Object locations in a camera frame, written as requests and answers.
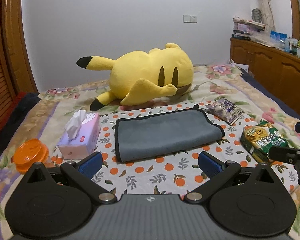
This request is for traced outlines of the purple and grey towel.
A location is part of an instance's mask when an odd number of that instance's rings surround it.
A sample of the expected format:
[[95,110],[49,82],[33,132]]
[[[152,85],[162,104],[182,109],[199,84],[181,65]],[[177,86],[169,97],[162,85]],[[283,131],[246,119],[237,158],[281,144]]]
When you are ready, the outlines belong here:
[[173,112],[121,118],[115,125],[117,161],[126,163],[189,150],[222,139],[224,129],[213,124],[198,105]]

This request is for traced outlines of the pink tissue box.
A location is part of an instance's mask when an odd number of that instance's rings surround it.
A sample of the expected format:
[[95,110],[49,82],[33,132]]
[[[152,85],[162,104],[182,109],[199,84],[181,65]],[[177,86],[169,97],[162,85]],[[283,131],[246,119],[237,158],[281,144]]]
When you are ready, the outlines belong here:
[[82,160],[94,152],[100,133],[100,115],[76,111],[64,126],[59,148],[65,160]]

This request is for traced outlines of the green snack bag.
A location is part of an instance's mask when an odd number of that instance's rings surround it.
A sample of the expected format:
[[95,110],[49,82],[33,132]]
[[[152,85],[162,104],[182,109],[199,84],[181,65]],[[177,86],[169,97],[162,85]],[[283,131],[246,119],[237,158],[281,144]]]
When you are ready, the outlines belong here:
[[271,164],[269,149],[273,146],[288,147],[288,141],[269,122],[261,120],[255,126],[245,126],[240,138],[243,147],[258,163]]

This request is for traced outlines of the floral bed blanket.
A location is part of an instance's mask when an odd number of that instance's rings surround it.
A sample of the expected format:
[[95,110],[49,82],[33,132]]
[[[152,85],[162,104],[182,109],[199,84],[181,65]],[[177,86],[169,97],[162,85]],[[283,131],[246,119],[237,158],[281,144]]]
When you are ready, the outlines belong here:
[[[261,109],[272,101],[289,113],[237,67],[225,65],[223,68],[227,70],[225,75],[221,74],[220,66],[198,66],[194,69],[194,83],[188,94],[177,99],[157,99],[144,107],[189,100],[205,108],[208,103],[221,98],[229,100],[233,96],[251,100]],[[57,143],[64,125],[77,110],[88,109],[93,98],[107,90],[108,82],[98,81],[76,87],[53,88],[39,95],[28,95],[19,103],[12,116],[15,128],[5,135],[8,144],[0,149],[0,239],[9,239],[12,235],[4,216],[4,207],[21,180],[21,174],[12,163],[15,150],[27,140],[39,139],[49,149],[51,164],[54,167],[61,165],[64,159]],[[289,114],[299,121],[294,113]]]

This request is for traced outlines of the orange lidded plastic cup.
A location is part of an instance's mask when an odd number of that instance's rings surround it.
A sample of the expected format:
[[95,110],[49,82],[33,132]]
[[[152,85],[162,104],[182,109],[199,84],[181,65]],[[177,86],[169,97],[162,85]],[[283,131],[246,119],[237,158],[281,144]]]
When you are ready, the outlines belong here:
[[49,149],[38,139],[30,139],[21,144],[12,157],[15,168],[21,174],[25,174],[32,164],[45,163],[49,157]]

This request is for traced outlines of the purple snack packet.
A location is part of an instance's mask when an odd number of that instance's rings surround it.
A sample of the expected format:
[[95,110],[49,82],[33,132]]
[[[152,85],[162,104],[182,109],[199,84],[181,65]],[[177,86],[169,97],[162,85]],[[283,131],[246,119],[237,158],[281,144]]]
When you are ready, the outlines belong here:
[[222,98],[213,103],[206,105],[208,111],[223,120],[229,125],[232,125],[243,114],[243,110],[229,101]]

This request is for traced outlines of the wooden sideboard cabinet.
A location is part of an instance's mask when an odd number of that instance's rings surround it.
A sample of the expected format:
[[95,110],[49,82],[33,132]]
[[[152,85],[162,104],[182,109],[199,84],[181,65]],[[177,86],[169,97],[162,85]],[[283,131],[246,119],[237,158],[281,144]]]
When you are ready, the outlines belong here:
[[256,42],[232,38],[230,59],[247,64],[260,85],[300,115],[300,58]]

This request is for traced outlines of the yellow Pikachu plush toy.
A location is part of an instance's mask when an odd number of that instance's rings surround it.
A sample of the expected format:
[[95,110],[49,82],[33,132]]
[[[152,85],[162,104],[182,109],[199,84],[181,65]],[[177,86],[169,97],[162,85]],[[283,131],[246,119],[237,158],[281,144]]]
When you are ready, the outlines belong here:
[[136,106],[156,98],[183,95],[193,83],[192,61],[175,43],[149,52],[132,51],[116,60],[86,56],[78,59],[76,64],[88,70],[110,71],[109,90],[93,100],[91,111],[116,99],[123,106]]

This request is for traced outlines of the wooden slatted wardrobe door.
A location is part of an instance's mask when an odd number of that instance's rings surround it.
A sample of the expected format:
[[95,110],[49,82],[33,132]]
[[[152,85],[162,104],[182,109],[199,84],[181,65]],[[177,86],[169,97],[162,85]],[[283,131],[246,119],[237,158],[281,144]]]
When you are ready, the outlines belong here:
[[20,97],[37,90],[26,50],[21,0],[0,0],[0,132]]

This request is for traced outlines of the blue and white box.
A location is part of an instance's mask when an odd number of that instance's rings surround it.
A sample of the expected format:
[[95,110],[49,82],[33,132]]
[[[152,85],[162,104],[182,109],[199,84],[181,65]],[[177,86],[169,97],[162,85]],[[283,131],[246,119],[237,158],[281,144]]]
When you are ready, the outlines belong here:
[[278,33],[273,30],[270,32],[270,40],[276,48],[283,49],[285,47],[286,38],[287,38],[287,34]]

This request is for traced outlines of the stack of books and papers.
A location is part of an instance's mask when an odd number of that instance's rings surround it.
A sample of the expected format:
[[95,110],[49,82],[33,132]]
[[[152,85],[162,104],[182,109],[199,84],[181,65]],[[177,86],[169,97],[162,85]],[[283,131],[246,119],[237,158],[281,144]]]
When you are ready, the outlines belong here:
[[233,17],[232,20],[234,23],[232,38],[250,41],[252,36],[265,33],[263,23],[245,20],[240,17]]

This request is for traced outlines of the beige curtain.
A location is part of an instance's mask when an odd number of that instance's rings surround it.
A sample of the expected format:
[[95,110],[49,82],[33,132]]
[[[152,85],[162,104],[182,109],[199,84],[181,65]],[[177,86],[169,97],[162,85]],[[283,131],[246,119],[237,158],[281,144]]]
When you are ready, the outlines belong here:
[[275,23],[270,0],[259,0],[259,5],[262,12],[263,23],[265,24],[265,31],[268,33],[275,31]]

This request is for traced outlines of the small desk fan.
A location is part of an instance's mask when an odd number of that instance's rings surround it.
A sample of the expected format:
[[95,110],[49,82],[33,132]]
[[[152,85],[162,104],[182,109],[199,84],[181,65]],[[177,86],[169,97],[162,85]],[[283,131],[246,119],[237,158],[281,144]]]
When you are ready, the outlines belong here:
[[251,17],[254,22],[262,23],[262,12],[260,9],[255,8],[251,11]]

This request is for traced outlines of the white wall switch plate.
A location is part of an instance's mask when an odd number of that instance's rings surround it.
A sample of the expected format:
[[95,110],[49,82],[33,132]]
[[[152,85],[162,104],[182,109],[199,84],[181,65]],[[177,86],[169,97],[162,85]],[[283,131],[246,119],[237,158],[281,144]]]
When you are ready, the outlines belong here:
[[184,15],[183,22],[184,23],[197,23],[197,16]]

